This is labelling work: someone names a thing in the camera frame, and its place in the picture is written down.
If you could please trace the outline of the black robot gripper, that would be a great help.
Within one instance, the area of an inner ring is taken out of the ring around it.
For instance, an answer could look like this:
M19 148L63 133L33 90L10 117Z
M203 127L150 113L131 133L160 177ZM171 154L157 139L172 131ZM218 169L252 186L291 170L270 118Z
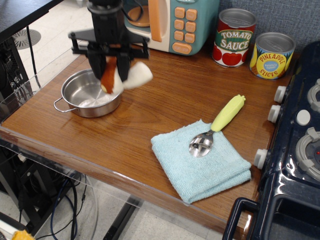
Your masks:
M106 68L106 56L116 56L118 74L122 82L127 80L131 60L149 57L148 37L129 31L125 25L122 7L89 7L93 29L70 32L73 52L85 54L89 48L78 46L77 41L93 44L93 52L87 53L95 77L101 80Z

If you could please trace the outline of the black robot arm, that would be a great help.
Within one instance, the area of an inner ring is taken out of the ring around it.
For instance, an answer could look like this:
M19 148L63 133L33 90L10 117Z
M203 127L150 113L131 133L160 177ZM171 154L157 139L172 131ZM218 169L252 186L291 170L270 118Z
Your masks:
M149 38L129 31L121 0L90 0L87 9L92 16L93 28L71 32L72 52L85 55L97 79L107 66L106 57L115 57L120 79L127 80L131 61L149 57Z

